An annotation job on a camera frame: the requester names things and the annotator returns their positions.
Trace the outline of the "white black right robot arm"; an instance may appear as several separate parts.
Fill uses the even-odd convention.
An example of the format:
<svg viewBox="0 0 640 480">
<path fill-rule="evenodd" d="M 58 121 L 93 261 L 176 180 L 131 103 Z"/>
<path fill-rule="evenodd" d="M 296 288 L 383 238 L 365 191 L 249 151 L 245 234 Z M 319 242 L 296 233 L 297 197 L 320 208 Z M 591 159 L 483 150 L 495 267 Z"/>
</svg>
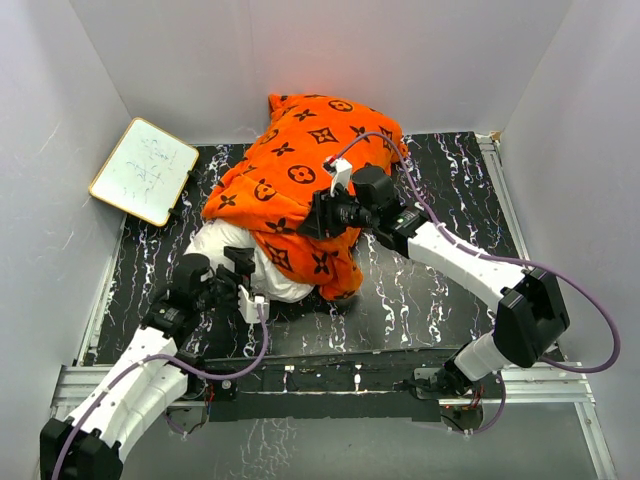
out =
<svg viewBox="0 0 640 480">
<path fill-rule="evenodd" d="M 489 259 L 451 234 L 417 206 L 403 204 L 392 179 L 377 166 L 353 170 L 344 159 L 326 161 L 328 188 L 314 193 L 298 231 L 316 240 L 349 227 L 368 228 L 387 249 L 444 274 L 496 315 L 491 332 L 456 351 L 430 374 L 416 372 L 400 387 L 416 397 L 466 397 L 487 375 L 516 365 L 530 368 L 564 333 L 570 321 L 554 275 Z"/>
</svg>

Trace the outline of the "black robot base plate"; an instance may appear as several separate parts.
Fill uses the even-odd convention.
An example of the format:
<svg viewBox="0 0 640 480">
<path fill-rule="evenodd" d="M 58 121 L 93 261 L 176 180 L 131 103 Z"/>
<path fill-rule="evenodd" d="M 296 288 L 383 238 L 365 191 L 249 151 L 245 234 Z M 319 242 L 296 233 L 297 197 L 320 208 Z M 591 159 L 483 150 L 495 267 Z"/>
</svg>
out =
<svg viewBox="0 0 640 480">
<path fill-rule="evenodd" d="M 457 395 L 440 368 L 450 349 L 420 348 L 338 354 L 271 356 L 248 375 L 229 382 L 192 379 L 168 407 L 176 419 L 405 418 L 438 422 L 447 408 L 467 410 L 478 424 L 482 408 L 501 396 L 494 377 Z"/>
</svg>

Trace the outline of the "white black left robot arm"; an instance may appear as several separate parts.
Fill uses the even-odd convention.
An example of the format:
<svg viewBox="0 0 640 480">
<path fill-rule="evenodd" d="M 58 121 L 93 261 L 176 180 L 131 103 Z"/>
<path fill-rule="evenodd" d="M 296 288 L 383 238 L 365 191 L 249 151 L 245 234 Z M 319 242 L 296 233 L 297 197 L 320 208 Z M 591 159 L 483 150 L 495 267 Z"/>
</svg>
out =
<svg viewBox="0 0 640 480">
<path fill-rule="evenodd" d="M 212 267 L 202 254 L 184 256 L 98 386 L 65 419 L 47 421 L 39 439 L 41 478 L 120 478 L 135 444 L 174 401 L 197 398 L 206 383 L 233 384 L 258 367 L 261 356 L 235 372 L 208 372 L 200 356 L 181 349 L 207 310 L 266 324 L 268 301 L 251 292 L 253 249 L 226 247 L 223 256 L 230 268 Z"/>
</svg>

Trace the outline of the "orange patterned plush pillowcase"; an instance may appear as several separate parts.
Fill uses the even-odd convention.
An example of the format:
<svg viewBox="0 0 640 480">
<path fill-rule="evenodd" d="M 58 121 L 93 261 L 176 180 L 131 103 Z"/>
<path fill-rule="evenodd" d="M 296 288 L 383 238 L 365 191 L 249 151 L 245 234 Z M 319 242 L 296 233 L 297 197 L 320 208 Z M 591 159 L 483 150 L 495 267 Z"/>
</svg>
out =
<svg viewBox="0 0 640 480">
<path fill-rule="evenodd" d="M 327 158 L 345 150 L 354 169 L 375 165 L 389 172 L 398 160 L 392 149 L 408 151 L 401 126 L 369 106 L 337 97 L 272 94 L 268 102 L 269 127 L 218 181 L 187 250 L 207 256 L 213 267 L 231 268 L 225 247 L 253 249 L 251 283 L 274 300 L 294 303 L 312 291 L 329 301 L 346 299 L 363 281 L 351 253 L 359 230 L 327 240 L 296 230 L 314 192 L 331 184 L 323 167 Z"/>
</svg>

